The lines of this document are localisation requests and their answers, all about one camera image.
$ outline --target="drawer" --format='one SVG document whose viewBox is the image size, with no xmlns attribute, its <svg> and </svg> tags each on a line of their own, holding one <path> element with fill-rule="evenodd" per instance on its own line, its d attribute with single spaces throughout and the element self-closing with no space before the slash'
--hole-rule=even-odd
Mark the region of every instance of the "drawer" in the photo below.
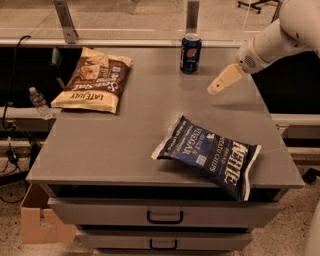
<svg viewBox="0 0 320 256">
<path fill-rule="evenodd" d="M 94 255 L 97 256 L 233 256 L 233 252 L 230 251 L 154 251 L 154 250 L 124 250 L 124 249 L 95 249 Z"/>
<path fill-rule="evenodd" d="M 152 251 L 211 251 L 242 250 L 251 241 L 249 233 L 156 232 L 79 230 L 77 237 L 89 248 L 152 250 Z"/>
<path fill-rule="evenodd" d="M 66 224 L 255 228 L 281 210 L 278 202 L 50 198 Z"/>
</svg>

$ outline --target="blue chip bag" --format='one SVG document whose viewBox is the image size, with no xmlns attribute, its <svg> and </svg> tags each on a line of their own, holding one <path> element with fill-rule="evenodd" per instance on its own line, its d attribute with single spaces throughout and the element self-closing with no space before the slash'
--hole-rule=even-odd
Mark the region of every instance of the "blue chip bag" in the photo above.
<svg viewBox="0 0 320 256">
<path fill-rule="evenodd" d="M 152 154 L 153 159 L 177 159 L 209 177 L 238 201 L 248 201 L 249 171 L 261 150 L 221 137 L 182 116 Z"/>
</svg>

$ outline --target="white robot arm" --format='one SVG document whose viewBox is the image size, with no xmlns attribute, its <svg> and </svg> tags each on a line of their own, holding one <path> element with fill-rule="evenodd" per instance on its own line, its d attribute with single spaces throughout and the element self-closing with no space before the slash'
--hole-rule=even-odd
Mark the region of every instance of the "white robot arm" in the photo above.
<svg viewBox="0 0 320 256">
<path fill-rule="evenodd" d="M 320 12 L 315 0 L 286 0 L 274 21 L 243 44 L 237 63 L 254 74 L 275 61 L 313 50 L 320 58 Z"/>
</svg>

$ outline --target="snack bag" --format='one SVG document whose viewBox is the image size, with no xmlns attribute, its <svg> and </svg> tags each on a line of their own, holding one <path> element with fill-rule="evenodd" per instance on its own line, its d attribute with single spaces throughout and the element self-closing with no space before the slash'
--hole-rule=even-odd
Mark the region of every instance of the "snack bag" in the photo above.
<svg viewBox="0 0 320 256">
<path fill-rule="evenodd" d="M 206 175 L 234 199 L 247 201 L 249 171 L 260 150 L 260 145 L 221 137 L 182 116 L 152 158 L 177 159 Z"/>
<path fill-rule="evenodd" d="M 51 106 L 116 113 L 131 61 L 83 47 L 69 83 Z"/>
</svg>

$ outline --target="glass panel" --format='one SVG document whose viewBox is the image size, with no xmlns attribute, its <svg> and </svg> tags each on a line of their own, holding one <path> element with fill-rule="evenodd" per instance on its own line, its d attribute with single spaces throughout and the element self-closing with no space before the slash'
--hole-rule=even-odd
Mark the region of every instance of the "glass panel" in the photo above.
<svg viewBox="0 0 320 256">
<path fill-rule="evenodd" d="M 68 0 L 80 39 L 176 40 L 185 34 L 187 0 Z M 243 40 L 271 23 L 278 2 L 260 14 L 237 0 L 200 0 L 198 33 L 203 40 Z M 0 39 L 63 38 L 52 0 L 0 0 Z"/>
<path fill-rule="evenodd" d="M 52 0 L 0 0 L 0 39 L 63 38 Z"/>
</svg>

